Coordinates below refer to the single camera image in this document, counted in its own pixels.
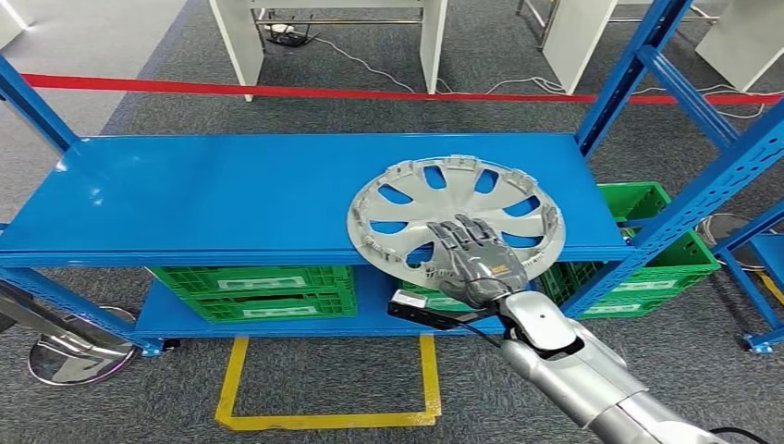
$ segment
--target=blue metal shelf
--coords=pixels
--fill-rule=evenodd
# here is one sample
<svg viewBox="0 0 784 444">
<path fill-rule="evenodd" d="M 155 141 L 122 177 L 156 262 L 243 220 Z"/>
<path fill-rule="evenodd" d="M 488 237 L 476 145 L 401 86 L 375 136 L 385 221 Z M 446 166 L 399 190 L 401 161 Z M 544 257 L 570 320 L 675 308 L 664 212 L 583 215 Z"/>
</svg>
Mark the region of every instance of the blue metal shelf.
<svg viewBox="0 0 784 444">
<path fill-rule="evenodd" d="M 466 154 L 518 167 L 540 182 L 566 220 L 561 260 L 609 261 L 562 305 L 566 315 L 577 316 L 784 156 L 784 103 L 737 134 L 661 54 L 691 2 L 653 1 L 574 134 L 83 139 L 0 57 L 0 96 L 64 153 L 17 217 L 0 224 L 0 279 L 132 341 L 145 354 L 159 354 L 161 338 L 168 336 L 422 331 L 386 317 L 391 293 L 383 275 L 373 271 L 361 273 L 357 318 L 216 327 L 195 318 L 159 284 L 133 326 L 30 267 L 363 264 L 345 228 L 354 193 L 401 160 Z M 719 154 L 627 246 L 586 158 L 648 71 L 678 99 Z M 757 339 L 764 343 L 775 334 Z"/>
<path fill-rule="evenodd" d="M 0 235 L 0 265 L 366 264 L 354 194 L 407 159 L 519 167 L 561 208 L 561 260 L 632 253 L 571 134 L 94 137 L 72 146 Z"/>
<path fill-rule="evenodd" d="M 355 317 L 300 321 L 238 322 L 209 324 L 183 303 L 164 284 L 155 281 L 147 295 L 133 335 L 137 338 L 215 338 L 235 336 L 408 336 L 433 332 L 466 334 L 463 328 L 449 331 L 420 326 L 386 314 L 386 303 L 395 292 L 395 279 L 371 265 L 354 270 L 358 313 Z M 486 333 L 503 333 L 495 318 L 473 324 Z"/>
<path fill-rule="evenodd" d="M 784 289 L 784 233 L 758 234 L 750 245 L 776 286 Z"/>
<path fill-rule="evenodd" d="M 784 289 L 784 234 L 766 234 L 781 220 L 784 220 L 784 200 L 770 207 L 744 227 L 730 233 L 712 250 L 717 257 L 725 261 L 728 271 L 738 280 L 748 294 L 749 301 L 769 327 L 765 333 L 747 333 L 743 336 L 751 350 L 757 353 L 771 353 L 773 345 L 784 342 L 784 322 L 777 311 L 770 306 L 766 296 L 735 260 L 732 252 L 743 245 L 750 245 L 766 272 L 773 278 L 774 284 Z"/>
</svg>

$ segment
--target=yellow floor tape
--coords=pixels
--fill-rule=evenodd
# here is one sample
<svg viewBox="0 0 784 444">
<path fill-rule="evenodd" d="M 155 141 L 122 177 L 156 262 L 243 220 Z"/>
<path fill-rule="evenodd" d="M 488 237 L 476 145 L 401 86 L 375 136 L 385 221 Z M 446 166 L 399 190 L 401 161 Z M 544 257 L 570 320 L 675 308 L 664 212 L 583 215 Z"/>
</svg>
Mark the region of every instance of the yellow floor tape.
<svg viewBox="0 0 784 444">
<path fill-rule="evenodd" d="M 248 342 L 248 338 L 234 339 L 220 400 L 215 409 L 215 421 L 232 430 L 432 426 L 435 424 L 436 417 L 441 414 L 435 339 L 433 335 L 423 334 L 419 337 L 419 345 L 422 355 L 424 412 L 232 416 L 234 400 L 237 398 L 239 388 L 239 377 L 242 375 L 245 354 L 248 352 Z"/>
<path fill-rule="evenodd" d="M 757 271 L 757 276 L 762 279 L 762 283 L 765 284 L 766 288 L 770 290 L 771 293 L 784 305 L 784 294 L 781 293 L 781 290 L 778 289 L 776 284 L 773 282 L 773 279 L 770 278 L 765 272 Z"/>
</svg>

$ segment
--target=white label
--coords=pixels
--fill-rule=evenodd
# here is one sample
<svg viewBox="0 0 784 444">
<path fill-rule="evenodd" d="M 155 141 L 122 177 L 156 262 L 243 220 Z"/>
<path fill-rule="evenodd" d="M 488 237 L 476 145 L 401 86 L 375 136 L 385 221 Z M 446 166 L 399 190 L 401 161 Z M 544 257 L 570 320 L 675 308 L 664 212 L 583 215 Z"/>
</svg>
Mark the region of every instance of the white label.
<svg viewBox="0 0 784 444">
<path fill-rule="evenodd" d="M 659 280 L 657 282 L 624 282 L 619 284 L 613 291 L 635 291 L 635 290 L 666 290 L 675 287 L 678 280 Z"/>
<path fill-rule="evenodd" d="M 412 307 L 424 308 L 425 304 L 427 303 L 427 300 L 425 300 L 425 298 L 421 296 L 418 298 L 415 296 L 419 296 L 419 295 L 411 291 L 397 290 L 395 291 L 395 294 L 392 295 L 392 301 L 402 303 L 403 305 L 410 305 Z"/>
<path fill-rule="evenodd" d="M 460 305 L 463 302 L 458 301 L 457 299 L 452 298 L 427 298 L 429 303 L 434 305 Z"/>
<path fill-rule="evenodd" d="M 302 276 L 218 281 L 220 290 L 296 289 L 305 287 L 306 285 L 305 279 Z"/>
<path fill-rule="evenodd" d="M 257 310 L 242 310 L 243 317 L 276 317 L 276 316 L 300 316 L 316 315 L 316 307 L 292 307 L 292 308 L 263 308 Z"/>
<path fill-rule="evenodd" d="M 629 305 L 608 305 L 606 307 L 591 307 L 585 310 L 586 315 L 596 315 L 599 313 L 623 313 L 623 312 L 636 312 L 642 307 L 639 303 L 630 303 Z"/>
</svg>

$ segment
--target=crate label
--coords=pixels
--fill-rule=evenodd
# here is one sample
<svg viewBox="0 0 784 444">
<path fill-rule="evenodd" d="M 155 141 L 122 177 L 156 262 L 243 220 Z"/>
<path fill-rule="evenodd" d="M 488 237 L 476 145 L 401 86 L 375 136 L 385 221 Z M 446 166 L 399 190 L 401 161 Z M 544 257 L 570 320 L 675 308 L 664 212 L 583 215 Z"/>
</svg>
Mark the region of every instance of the crate label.
<svg viewBox="0 0 784 444">
<path fill-rule="evenodd" d="M 427 301 L 433 305 L 463 305 L 463 302 L 452 298 L 427 298 Z"/>
<path fill-rule="evenodd" d="M 218 280 L 220 290 L 296 289 L 307 287 L 302 276 L 267 277 L 264 279 Z"/>
<path fill-rule="evenodd" d="M 591 307 L 588 310 L 585 310 L 586 315 L 596 315 L 599 313 L 624 313 L 624 312 L 636 312 L 640 310 L 642 307 L 639 303 L 630 303 L 628 305 L 608 305 L 605 307 Z"/>
<path fill-rule="evenodd" d="M 276 317 L 276 316 L 301 316 L 317 315 L 316 307 L 291 307 L 291 308 L 262 308 L 256 310 L 242 310 L 243 317 Z"/>
<path fill-rule="evenodd" d="M 624 282 L 615 287 L 613 291 L 666 290 L 675 287 L 677 283 L 677 279 L 657 282 Z"/>
</svg>

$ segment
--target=floor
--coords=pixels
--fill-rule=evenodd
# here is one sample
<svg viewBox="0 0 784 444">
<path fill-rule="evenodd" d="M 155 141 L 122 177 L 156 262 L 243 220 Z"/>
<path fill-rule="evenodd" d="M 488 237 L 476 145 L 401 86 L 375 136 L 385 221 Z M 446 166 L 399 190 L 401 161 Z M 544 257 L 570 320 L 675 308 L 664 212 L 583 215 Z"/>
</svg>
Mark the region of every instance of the floor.
<svg viewBox="0 0 784 444">
<path fill-rule="evenodd" d="M 534 47 L 531 18 L 515 17 L 514 0 L 479 5 L 453 0 L 441 77 L 455 91 L 486 91 L 507 79 L 553 79 Z M 233 71 L 204 0 L 129 0 L 107 6 L 31 0 L 39 19 L 29 35 L 3 50 L 23 72 L 233 82 Z M 340 17 L 332 13 L 333 18 Z M 492 30 L 487 23 L 494 23 Z M 144 32 L 139 32 L 143 24 Z M 692 49 L 704 24 L 683 25 L 668 56 L 699 86 L 721 78 Z M 502 30 L 504 38 L 497 35 Z M 633 27 L 608 29 L 580 92 L 597 91 Z M 417 35 L 409 27 L 324 28 L 372 66 L 423 88 Z M 323 43 L 269 46 L 261 83 L 386 89 L 382 76 Z M 758 91 L 784 89 L 776 64 Z M 645 86 L 655 86 L 646 80 Z M 531 84 L 502 90 L 533 93 Z M 79 133 L 385 132 L 573 130 L 586 106 L 575 104 L 442 104 L 44 91 Z M 726 111 L 751 114 L 752 106 Z M 734 120 L 739 126 L 743 120 Z M 0 219 L 9 219 L 55 161 L 54 154 L 0 109 L 4 163 Z M 658 180 L 674 194 L 714 155 L 676 106 L 627 107 L 592 158 L 600 182 Z M 724 210 L 754 216 L 784 194 L 781 163 L 739 193 Z M 150 277 L 142 269 L 46 269 L 45 274 L 100 303 L 138 309 Z M 674 410 L 703 427 L 740 426 L 768 439 L 784 436 L 781 353 L 744 351 L 742 331 L 761 328 L 741 291 L 714 274 L 639 319 L 586 325 L 629 362 L 631 370 Z M 35 334 L 12 327 L 0 335 L 0 442 L 81 443 L 506 443 L 596 442 L 542 395 L 515 377 L 476 337 L 437 338 L 443 415 L 436 425 L 321 431 L 230 432 L 214 419 L 228 339 L 185 340 L 174 352 L 137 359 L 116 377 L 81 388 L 51 388 L 27 372 Z M 409 412 L 423 408 L 415 338 L 252 339 L 234 415 Z"/>
</svg>

